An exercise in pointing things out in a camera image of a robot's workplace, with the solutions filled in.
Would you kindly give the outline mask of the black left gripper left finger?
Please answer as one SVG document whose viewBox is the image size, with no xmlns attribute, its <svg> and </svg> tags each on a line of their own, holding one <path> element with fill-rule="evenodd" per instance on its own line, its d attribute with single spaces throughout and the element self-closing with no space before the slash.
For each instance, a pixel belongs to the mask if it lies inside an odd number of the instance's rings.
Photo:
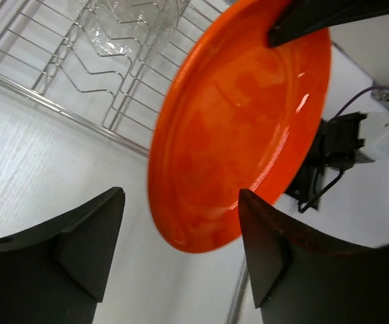
<svg viewBox="0 0 389 324">
<path fill-rule="evenodd" d="M 0 323 L 92 323 L 104 299 L 125 207 L 113 187 L 0 238 Z"/>
</svg>

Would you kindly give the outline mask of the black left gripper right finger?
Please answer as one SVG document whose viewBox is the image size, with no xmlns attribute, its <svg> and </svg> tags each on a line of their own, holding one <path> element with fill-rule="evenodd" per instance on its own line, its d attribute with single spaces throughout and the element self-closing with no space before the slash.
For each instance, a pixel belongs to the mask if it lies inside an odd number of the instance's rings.
<svg viewBox="0 0 389 324">
<path fill-rule="evenodd" d="M 239 192 L 253 301 L 264 323 L 389 323 L 389 244 L 346 242 Z"/>
</svg>

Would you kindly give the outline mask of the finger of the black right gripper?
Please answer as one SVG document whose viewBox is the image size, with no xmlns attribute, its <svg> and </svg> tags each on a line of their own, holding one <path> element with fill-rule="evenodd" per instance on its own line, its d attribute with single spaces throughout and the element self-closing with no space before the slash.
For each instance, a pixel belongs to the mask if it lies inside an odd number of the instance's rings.
<svg viewBox="0 0 389 324">
<path fill-rule="evenodd" d="M 389 0 L 291 1 L 269 29 L 268 45 L 279 47 L 323 28 L 389 15 Z"/>
</svg>

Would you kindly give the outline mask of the orange plate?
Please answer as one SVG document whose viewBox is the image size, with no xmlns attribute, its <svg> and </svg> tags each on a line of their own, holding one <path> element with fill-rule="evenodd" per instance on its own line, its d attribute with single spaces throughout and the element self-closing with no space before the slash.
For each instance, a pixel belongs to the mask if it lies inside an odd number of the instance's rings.
<svg viewBox="0 0 389 324">
<path fill-rule="evenodd" d="M 164 98 L 150 147 L 148 200 L 173 248 L 210 252 L 240 234 L 238 196 L 285 192 L 320 125 L 332 61 L 327 29 L 277 48 L 287 1 L 238 1 L 191 48 Z"/>
</svg>

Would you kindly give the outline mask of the clear textured glass plate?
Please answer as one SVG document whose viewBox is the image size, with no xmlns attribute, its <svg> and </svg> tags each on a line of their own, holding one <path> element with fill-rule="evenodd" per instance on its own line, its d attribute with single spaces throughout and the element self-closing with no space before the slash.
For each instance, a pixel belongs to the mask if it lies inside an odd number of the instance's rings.
<svg viewBox="0 0 389 324">
<path fill-rule="evenodd" d="M 172 30 L 187 1 L 68 1 L 68 10 L 82 25 L 91 23 L 109 35 Z"/>
</svg>

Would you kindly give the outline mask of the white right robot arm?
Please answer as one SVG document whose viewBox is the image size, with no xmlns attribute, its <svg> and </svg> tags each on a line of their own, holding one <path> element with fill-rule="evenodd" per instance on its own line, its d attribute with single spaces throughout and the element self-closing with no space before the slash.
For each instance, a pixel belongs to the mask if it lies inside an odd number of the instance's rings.
<svg viewBox="0 0 389 324">
<path fill-rule="evenodd" d="M 292 1 L 268 31 L 268 45 L 279 47 L 329 27 L 389 16 L 389 1 Z M 317 145 L 329 163 L 371 163 L 389 157 L 389 112 L 340 110 Z"/>
</svg>

